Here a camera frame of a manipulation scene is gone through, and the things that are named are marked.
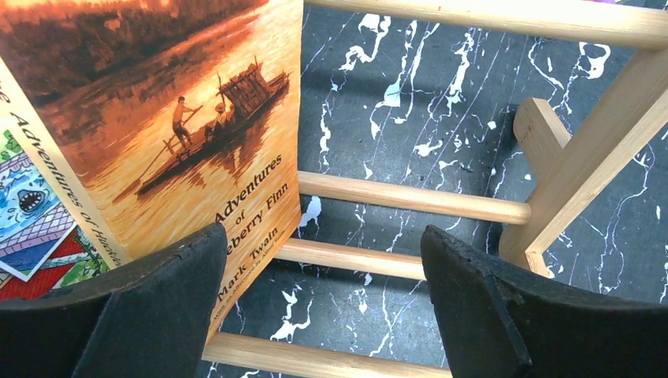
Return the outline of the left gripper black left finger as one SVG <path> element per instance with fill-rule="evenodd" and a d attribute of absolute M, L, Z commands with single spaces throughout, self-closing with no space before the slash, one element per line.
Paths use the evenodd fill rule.
<path fill-rule="evenodd" d="M 2 301 L 2 376 L 193 377 L 226 245 L 213 223 L 101 276 Z"/>

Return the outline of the red book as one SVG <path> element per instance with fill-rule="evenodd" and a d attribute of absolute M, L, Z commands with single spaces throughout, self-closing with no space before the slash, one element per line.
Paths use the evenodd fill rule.
<path fill-rule="evenodd" d="M 3 126 L 1 298 L 38 298 L 108 270 L 32 160 Z"/>

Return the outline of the wooden book rack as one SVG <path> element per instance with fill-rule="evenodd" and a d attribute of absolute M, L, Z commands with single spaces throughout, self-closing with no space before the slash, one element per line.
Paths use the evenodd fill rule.
<path fill-rule="evenodd" d="M 630 57 L 600 44 L 306 6 L 299 168 L 526 199 L 536 177 L 512 132 L 527 98 L 576 131 Z M 667 302 L 662 130 L 544 253 L 556 280 Z M 223 332 L 445 367 L 426 284 L 275 260 Z"/>

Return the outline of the orange Huckleberry Finn book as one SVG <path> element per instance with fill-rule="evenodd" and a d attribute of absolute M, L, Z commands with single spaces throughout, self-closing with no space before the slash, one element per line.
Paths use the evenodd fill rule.
<path fill-rule="evenodd" d="M 209 334 L 290 238 L 300 1 L 4 1 L 6 126 L 109 270 L 213 223 Z"/>

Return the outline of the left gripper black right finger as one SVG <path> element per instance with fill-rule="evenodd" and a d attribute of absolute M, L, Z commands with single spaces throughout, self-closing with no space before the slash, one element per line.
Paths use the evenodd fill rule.
<path fill-rule="evenodd" d="M 453 376 L 666 376 L 664 305 L 550 280 L 432 225 L 420 249 Z"/>

